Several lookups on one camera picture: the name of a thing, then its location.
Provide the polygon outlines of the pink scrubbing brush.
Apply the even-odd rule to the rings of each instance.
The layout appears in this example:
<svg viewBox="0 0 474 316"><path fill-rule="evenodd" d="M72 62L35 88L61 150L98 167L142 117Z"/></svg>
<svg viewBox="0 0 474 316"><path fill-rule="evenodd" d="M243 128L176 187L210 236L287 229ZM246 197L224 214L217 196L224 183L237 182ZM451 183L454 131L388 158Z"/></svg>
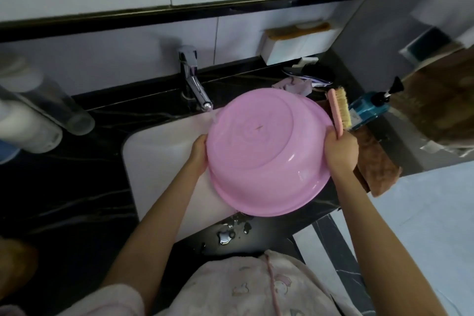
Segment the pink scrubbing brush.
<svg viewBox="0 0 474 316"><path fill-rule="evenodd" d="M326 95L333 118L336 138L339 139L343 136L344 131L352 128L347 93L343 87L338 87L330 88Z"/></svg>

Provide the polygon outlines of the person's left hand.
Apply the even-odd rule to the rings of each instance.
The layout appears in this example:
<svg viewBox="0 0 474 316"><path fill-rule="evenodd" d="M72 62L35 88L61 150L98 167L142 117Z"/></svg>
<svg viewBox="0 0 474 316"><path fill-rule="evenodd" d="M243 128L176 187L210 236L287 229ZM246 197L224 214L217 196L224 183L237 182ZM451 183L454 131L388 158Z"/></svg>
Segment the person's left hand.
<svg viewBox="0 0 474 316"><path fill-rule="evenodd" d="M204 173L208 165L206 149L207 137L207 134L202 134L194 141L187 161L187 163L191 165L192 170L198 176L201 176Z"/></svg>

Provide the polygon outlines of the white bottle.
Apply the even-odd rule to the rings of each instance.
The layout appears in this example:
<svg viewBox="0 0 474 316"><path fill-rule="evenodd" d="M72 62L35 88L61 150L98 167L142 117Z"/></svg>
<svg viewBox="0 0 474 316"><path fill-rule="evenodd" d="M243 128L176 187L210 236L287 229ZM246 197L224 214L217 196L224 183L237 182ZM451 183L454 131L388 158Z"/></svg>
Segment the white bottle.
<svg viewBox="0 0 474 316"><path fill-rule="evenodd" d="M0 99L0 140L34 154L47 153L62 141L62 128L18 101Z"/></svg>

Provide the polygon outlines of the lilac cloth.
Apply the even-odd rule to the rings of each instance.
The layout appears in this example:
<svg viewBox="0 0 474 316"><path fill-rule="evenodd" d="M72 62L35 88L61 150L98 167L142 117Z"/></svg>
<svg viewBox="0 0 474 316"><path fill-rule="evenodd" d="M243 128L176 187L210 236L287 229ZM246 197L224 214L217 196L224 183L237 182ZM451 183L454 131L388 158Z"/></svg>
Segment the lilac cloth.
<svg viewBox="0 0 474 316"><path fill-rule="evenodd" d="M299 77L286 77L272 85L272 88L307 97L312 93L312 81Z"/></svg>

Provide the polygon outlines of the clear plastic cup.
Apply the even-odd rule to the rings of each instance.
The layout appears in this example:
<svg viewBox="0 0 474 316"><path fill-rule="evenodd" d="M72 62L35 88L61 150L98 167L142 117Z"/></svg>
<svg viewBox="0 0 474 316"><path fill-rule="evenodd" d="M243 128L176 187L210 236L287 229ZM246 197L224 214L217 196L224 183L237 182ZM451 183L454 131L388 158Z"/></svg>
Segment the clear plastic cup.
<svg viewBox="0 0 474 316"><path fill-rule="evenodd" d="M86 110L35 68L0 69L0 86L73 135L86 135L95 127Z"/></svg>

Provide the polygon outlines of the blue pump soap bottle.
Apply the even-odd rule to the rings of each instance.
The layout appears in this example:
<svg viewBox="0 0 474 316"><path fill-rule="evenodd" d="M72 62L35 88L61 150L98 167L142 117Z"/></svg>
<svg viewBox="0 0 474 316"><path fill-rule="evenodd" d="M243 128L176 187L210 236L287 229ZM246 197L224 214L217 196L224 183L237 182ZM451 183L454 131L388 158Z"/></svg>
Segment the blue pump soap bottle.
<svg viewBox="0 0 474 316"><path fill-rule="evenodd" d="M391 88L384 92L368 92L349 105L349 116L351 119L350 131L376 119L390 108L389 101L393 94L404 91L401 79L396 76Z"/></svg>

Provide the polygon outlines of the person's right forearm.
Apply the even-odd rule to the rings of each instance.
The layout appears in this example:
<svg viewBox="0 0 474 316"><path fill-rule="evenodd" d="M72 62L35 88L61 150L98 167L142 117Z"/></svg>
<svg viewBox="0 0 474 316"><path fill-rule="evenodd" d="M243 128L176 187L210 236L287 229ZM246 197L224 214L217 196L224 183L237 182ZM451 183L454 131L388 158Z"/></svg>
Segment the person's right forearm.
<svg viewBox="0 0 474 316"><path fill-rule="evenodd" d="M378 316L448 316L418 265L353 171L330 171L364 282Z"/></svg>

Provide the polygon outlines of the chrome faucet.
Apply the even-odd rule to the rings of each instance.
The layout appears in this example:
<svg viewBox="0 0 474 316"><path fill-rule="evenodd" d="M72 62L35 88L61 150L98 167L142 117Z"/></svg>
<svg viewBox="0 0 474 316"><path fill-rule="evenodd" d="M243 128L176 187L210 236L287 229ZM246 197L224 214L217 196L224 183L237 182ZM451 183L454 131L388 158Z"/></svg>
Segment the chrome faucet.
<svg viewBox="0 0 474 316"><path fill-rule="evenodd" d="M182 45L177 49L180 62L180 74L184 78L181 95L188 103L196 105L198 110L211 112L214 105L198 80L197 50L190 45Z"/></svg>

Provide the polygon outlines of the white sink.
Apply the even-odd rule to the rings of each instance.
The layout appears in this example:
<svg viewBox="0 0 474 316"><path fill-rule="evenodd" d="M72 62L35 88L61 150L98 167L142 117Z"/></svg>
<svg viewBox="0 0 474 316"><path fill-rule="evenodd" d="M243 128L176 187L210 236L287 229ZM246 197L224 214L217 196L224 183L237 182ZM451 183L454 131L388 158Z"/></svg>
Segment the white sink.
<svg viewBox="0 0 474 316"><path fill-rule="evenodd" d="M187 161L193 142L209 129L220 109L168 122L130 135L122 158L139 220ZM175 241L237 213L217 194L207 170L198 180Z"/></svg>

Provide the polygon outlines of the person's pink pajama top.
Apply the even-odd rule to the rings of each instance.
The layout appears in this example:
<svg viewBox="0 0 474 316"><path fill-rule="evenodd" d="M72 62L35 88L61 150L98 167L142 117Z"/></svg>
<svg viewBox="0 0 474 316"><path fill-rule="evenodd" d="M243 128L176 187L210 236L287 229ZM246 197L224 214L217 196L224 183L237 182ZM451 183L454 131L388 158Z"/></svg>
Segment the person's pink pajama top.
<svg viewBox="0 0 474 316"><path fill-rule="evenodd" d="M104 286L63 313L65 316L146 316L169 251L125 248ZM200 266L169 307L155 316L362 316L332 294L299 260L273 251L230 257Z"/></svg>

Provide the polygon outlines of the pink plastic basin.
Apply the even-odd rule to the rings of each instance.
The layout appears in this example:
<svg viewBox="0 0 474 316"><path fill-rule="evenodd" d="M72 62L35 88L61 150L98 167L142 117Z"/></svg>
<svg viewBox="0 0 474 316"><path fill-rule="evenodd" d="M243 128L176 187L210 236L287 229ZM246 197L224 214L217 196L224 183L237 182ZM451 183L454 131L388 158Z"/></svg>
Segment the pink plastic basin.
<svg viewBox="0 0 474 316"><path fill-rule="evenodd" d="M246 92L217 109L207 136L210 180L220 198L256 217L293 212L329 181L329 114L284 90Z"/></svg>

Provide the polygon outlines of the brown hanging towel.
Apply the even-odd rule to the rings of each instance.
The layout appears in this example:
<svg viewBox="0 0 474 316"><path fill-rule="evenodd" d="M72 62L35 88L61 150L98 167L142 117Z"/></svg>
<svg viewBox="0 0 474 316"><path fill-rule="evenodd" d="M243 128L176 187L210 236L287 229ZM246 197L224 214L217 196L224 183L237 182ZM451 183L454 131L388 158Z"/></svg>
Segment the brown hanging towel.
<svg viewBox="0 0 474 316"><path fill-rule="evenodd" d="M389 111L416 129L422 149L474 155L474 44L441 48L402 83Z"/></svg>

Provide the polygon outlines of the person's left forearm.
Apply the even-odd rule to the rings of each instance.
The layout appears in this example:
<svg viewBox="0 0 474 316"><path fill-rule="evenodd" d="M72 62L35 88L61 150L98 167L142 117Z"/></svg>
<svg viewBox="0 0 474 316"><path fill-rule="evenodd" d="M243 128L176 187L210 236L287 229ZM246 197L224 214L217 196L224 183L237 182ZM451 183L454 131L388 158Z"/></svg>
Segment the person's left forearm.
<svg viewBox="0 0 474 316"><path fill-rule="evenodd" d="M188 160L149 209L112 264L102 286L125 284L135 289L148 311L199 177L207 164Z"/></svg>

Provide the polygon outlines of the white wall-mounted box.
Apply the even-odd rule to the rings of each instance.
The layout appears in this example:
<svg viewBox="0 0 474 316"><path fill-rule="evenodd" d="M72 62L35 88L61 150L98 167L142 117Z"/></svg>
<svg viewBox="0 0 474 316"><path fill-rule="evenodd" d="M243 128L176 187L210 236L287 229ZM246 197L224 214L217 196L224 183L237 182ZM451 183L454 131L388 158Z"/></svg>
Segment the white wall-mounted box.
<svg viewBox="0 0 474 316"><path fill-rule="evenodd" d="M274 65L326 52L342 31L332 21L311 21L264 31L260 56Z"/></svg>

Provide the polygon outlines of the person's right hand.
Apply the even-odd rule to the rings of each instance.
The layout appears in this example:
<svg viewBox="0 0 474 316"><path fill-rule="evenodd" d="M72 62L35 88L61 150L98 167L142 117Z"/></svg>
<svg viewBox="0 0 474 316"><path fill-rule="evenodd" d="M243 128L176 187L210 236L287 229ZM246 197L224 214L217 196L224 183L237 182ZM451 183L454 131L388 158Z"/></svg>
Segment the person's right hand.
<svg viewBox="0 0 474 316"><path fill-rule="evenodd" d="M359 146L356 140L356 150L326 150L324 155L332 178L346 178L352 175L357 166Z"/></svg>

